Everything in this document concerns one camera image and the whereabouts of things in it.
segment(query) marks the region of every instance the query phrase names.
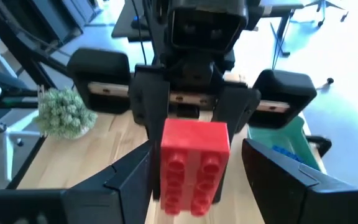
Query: floor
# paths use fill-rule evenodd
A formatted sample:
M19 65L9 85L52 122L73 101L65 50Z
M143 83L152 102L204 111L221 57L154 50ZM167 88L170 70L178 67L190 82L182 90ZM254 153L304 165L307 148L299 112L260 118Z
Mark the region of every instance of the floor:
M62 47L62 51L72 54L79 47L92 47L106 50L125 51L130 58L131 68L142 63L140 44L128 43L126 39L111 38L111 24L118 18L124 1L115 1L114 9L105 10L87 27L82 36L77 37ZM315 7L296 11L291 22L285 48L291 51L288 58L278 60L277 69L307 73L316 86L322 85L327 77L333 77L335 83L330 89L319 91L317 98L305 109L306 120L313 134L330 138L332 149L324 156L323 161L328 173L338 179L358 186L358 1L350 6L351 12L345 22L340 23L342 12L329 8L324 25L316 28L318 14ZM271 67L274 38L270 30L270 22L278 25L276 19L262 19L258 24L258 33L246 32L241 35L235 46L237 67L247 68L251 73L259 73ZM152 60L152 46L145 43L147 60ZM67 63L68 57L54 53L53 57ZM5 54L6 60L14 70L19 65L10 53ZM56 71L46 68L59 88L71 86L68 78ZM19 78L31 88L35 84L26 72ZM2 121L13 123L28 111L12 110ZM34 125L27 129L36 129ZM15 152L14 172L17 172L27 157L36 139L27 139L25 145ZM7 184L3 178L3 154L0 144L0 189Z

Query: wooden table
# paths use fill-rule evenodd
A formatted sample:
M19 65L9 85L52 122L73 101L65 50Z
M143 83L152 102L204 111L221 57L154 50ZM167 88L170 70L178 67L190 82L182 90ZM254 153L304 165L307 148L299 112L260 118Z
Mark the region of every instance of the wooden table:
M205 113L200 119L210 117L210 113ZM160 210L157 202L151 202L146 223L263 223L241 159L241 142L246 136L247 127L234 136L221 201L207 215L195 218L182 212L172 218ZM80 139L47 138L18 189L69 188L120 159L146 139L144 127L135 124L130 111L119 116L99 114L95 127ZM313 152L324 170L318 153L314 149Z

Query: red lego brick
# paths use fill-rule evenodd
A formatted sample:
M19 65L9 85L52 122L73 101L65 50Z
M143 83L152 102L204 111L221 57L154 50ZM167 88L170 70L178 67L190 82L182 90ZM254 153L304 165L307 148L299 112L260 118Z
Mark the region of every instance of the red lego brick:
M167 119L161 141L161 209L205 215L230 155L226 123Z

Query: desk leg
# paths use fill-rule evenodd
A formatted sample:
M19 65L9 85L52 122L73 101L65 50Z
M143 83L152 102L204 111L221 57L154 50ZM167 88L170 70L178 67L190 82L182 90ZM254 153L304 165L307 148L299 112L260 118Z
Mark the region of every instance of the desk leg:
M290 21L291 14L292 14L292 12L289 12L286 16L281 18L280 25L278 26L277 31L274 29L273 24L270 23L274 37L275 37L275 39L277 41L277 45L279 47L279 51L284 57L288 57L291 54L290 52L283 50L283 43L284 43L284 38L285 38L284 32L285 32L285 28L287 27L288 22Z

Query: black chair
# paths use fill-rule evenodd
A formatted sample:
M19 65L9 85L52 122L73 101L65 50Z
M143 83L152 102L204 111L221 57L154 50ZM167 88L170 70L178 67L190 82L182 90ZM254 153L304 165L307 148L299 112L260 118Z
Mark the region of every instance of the black chair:
M28 89L22 80L0 72L0 108L37 109L37 102L23 101L25 97L37 97L37 95L38 91ZM37 115L38 110L34 110L34 112L11 126L0 123L0 133L5 153L5 178L8 181L12 180L14 146L22 146L22 138L40 137L39 132L23 130Z

